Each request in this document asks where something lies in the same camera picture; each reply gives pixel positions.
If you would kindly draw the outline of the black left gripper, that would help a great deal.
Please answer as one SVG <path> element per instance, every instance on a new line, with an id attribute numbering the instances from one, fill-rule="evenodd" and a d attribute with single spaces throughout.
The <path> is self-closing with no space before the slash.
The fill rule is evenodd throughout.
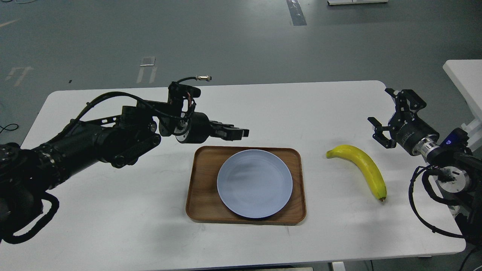
<path id="1" fill-rule="evenodd" d="M 227 123 L 209 120 L 204 113 L 193 113 L 191 119 L 181 126 L 186 132 L 176 136 L 179 143 L 201 144 L 213 132 L 213 137 L 224 141 L 238 141 L 249 136 L 250 130 L 234 127 Z"/>

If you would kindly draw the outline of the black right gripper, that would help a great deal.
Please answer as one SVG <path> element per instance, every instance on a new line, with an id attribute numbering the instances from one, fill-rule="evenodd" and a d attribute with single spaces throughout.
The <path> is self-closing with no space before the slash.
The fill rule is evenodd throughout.
<path id="1" fill-rule="evenodd" d="M 438 141 L 439 132 L 417 116 L 418 111 L 424 109 L 427 103 L 415 91 L 396 91 L 392 88 L 386 88 L 384 91 L 392 97 L 395 113 L 389 120 L 389 126 L 381 125 L 375 117 L 367 118 L 374 128 L 373 139 L 386 149 L 394 149 L 399 144 L 411 156 L 420 154 L 415 147 L 422 139 L 428 137 L 435 142 Z M 383 134 L 384 131 L 389 131 L 391 138 L 387 138 Z"/>

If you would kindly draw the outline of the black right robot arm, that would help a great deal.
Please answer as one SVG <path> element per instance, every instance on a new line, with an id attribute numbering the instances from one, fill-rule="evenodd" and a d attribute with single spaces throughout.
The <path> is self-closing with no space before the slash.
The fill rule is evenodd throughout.
<path id="1" fill-rule="evenodd" d="M 409 204 L 415 216 L 433 233 L 481 246 L 481 160 L 468 147 L 468 133 L 456 128 L 439 144 L 439 133 L 417 115 L 426 103 L 415 91 L 386 88 L 385 92 L 392 98 L 395 112 L 386 126 L 368 118 L 374 128 L 373 139 L 386 149 L 400 145 L 409 155 L 420 155 L 427 162 L 416 168 L 410 180 Z M 435 202 L 468 208 L 460 234 L 442 230 L 420 216 L 413 198 L 418 177 Z"/>

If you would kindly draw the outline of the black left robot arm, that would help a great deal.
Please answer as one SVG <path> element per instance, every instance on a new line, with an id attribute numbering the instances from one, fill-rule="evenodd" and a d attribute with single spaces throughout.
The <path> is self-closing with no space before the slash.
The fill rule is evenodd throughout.
<path id="1" fill-rule="evenodd" d="M 173 135 L 182 144 L 201 144 L 209 137 L 225 141 L 248 137 L 248 129 L 196 112 L 195 98 L 201 91 L 184 82 L 211 79 L 193 76 L 171 82 L 166 102 L 109 91 L 88 102 L 61 132 L 34 149 L 2 144 L 1 241 L 15 245 L 33 238 L 59 208 L 59 200 L 47 190 L 97 162 L 114 168 L 134 165 L 162 137 Z"/>

